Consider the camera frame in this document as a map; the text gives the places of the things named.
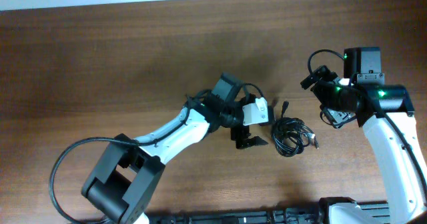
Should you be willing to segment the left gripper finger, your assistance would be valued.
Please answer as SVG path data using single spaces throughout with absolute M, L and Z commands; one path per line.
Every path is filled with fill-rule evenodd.
M 255 146 L 267 145 L 268 142 L 263 140 L 259 136 L 255 136 L 249 139 L 238 139 L 236 140 L 236 149 L 247 149 Z
M 275 121 L 276 121 L 276 118 L 274 115 L 274 108 L 271 105 L 269 105 L 267 108 L 266 118 L 260 123 L 260 126 L 273 125 Z

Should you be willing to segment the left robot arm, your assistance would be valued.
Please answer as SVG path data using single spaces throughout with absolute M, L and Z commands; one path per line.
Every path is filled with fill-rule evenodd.
M 120 134 L 107 139 L 107 148 L 89 174 L 81 194 L 113 223 L 149 223 L 145 210 L 165 166 L 184 149 L 220 127 L 230 129 L 237 149 L 264 145 L 251 136 L 251 125 L 268 125 L 273 108 L 263 93 L 238 93 L 249 83 L 222 73 L 213 89 L 188 97 L 177 117 L 143 136 Z

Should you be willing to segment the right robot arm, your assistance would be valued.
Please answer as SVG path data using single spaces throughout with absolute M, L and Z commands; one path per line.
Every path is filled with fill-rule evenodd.
M 378 47 L 347 48 L 338 57 L 339 77 L 327 66 L 312 68 L 301 82 L 320 102 L 320 118 L 335 129 L 356 121 L 377 160 L 391 223 L 426 222 L 426 162 L 415 110 L 403 85 L 387 85 Z

